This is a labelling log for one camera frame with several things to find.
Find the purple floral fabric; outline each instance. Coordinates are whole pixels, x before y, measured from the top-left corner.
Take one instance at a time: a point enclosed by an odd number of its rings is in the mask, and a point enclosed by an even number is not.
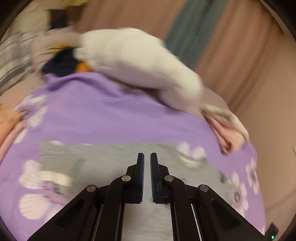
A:
[[[119,88],[98,73],[62,78],[49,74],[47,79],[18,107],[28,111],[28,125],[0,165],[0,215],[18,241],[27,240],[68,202],[53,182],[39,178],[40,140],[56,145],[175,144],[186,155],[206,157],[222,171],[235,189],[232,206],[264,232],[257,155],[250,143],[224,155],[206,121],[168,108],[144,92]]]

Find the wall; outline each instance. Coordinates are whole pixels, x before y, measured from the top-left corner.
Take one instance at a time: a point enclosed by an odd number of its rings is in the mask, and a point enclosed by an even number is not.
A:
[[[286,230],[296,213],[296,42],[283,35],[252,94],[236,112],[258,153],[267,227]]]

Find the purple bed sheet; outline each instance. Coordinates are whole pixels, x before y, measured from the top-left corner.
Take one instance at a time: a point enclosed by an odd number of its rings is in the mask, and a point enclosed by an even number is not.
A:
[[[28,126],[0,165],[0,216],[18,241],[27,240],[68,202],[53,183],[39,179],[40,140],[57,145],[165,142],[187,155],[204,155],[236,187],[232,206],[264,232],[257,155],[250,143],[223,155],[206,121],[144,92],[119,88],[98,73],[46,77],[48,82],[19,106],[30,110]]]

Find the plaid blanket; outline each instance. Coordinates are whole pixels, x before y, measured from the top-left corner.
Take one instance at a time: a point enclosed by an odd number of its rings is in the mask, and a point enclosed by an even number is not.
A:
[[[72,32],[72,27],[15,33],[0,45],[0,95],[32,73],[31,43],[38,36]]]

